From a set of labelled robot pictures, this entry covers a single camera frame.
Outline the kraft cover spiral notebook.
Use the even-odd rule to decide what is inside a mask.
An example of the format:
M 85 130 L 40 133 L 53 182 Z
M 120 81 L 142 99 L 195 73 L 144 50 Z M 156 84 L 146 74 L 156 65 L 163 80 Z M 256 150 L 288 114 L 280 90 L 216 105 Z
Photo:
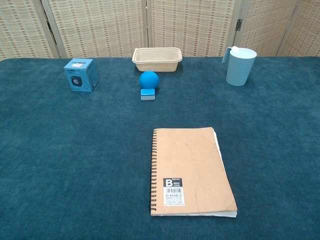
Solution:
M 152 133 L 150 214 L 237 217 L 238 208 L 212 127 Z

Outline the small blue and grey block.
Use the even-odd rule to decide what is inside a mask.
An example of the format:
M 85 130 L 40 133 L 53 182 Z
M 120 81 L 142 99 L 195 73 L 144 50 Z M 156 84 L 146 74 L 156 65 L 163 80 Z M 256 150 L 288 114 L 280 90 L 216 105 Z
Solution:
M 140 90 L 140 99 L 142 101 L 151 101 L 156 99 L 156 91 L 154 88 L 142 88 Z

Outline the blue ball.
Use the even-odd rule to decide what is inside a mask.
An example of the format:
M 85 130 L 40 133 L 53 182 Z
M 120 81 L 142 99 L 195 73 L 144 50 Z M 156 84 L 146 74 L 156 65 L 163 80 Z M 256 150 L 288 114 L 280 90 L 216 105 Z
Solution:
M 156 89 L 159 85 L 159 77 L 153 71 L 145 71 L 139 77 L 141 89 Z

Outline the beige rectangular food container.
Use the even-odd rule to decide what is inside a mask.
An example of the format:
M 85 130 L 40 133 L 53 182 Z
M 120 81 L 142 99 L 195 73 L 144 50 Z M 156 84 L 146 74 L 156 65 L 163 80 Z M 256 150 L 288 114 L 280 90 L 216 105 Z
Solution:
M 140 72 L 175 72 L 183 59 L 177 47 L 142 47 L 136 48 L 132 62 Z

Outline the dark teal table cloth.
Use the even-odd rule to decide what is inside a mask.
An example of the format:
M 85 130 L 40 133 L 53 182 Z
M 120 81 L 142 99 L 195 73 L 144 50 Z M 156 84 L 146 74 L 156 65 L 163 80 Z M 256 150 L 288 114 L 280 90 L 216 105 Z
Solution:
M 0 240 L 320 240 L 320 57 L 257 57 L 244 86 L 184 57 L 142 101 L 130 58 L 0 61 Z M 152 217 L 155 128 L 213 127 L 238 212 Z

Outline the blue speaker carton box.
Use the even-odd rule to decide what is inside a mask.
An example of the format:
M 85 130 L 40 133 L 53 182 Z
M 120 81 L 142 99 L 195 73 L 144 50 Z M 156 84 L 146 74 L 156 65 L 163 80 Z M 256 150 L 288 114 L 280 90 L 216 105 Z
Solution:
M 64 72 L 73 92 L 91 93 L 99 82 L 92 58 L 73 58 L 64 66 Z

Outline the woven folding screen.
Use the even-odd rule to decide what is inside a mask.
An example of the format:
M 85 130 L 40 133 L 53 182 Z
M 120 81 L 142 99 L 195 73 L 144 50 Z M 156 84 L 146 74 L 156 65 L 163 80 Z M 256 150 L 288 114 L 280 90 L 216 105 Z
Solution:
M 320 0 L 0 0 L 0 61 L 152 47 L 218 57 L 232 46 L 320 57 Z

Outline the light blue handled cup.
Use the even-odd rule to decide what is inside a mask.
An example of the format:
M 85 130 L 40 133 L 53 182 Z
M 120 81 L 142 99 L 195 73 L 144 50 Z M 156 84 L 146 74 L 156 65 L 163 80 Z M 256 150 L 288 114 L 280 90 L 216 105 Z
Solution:
M 236 87 L 245 85 L 256 57 L 252 49 L 227 47 L 222 59 L 223 64 L 228 64 L 226 82 Z

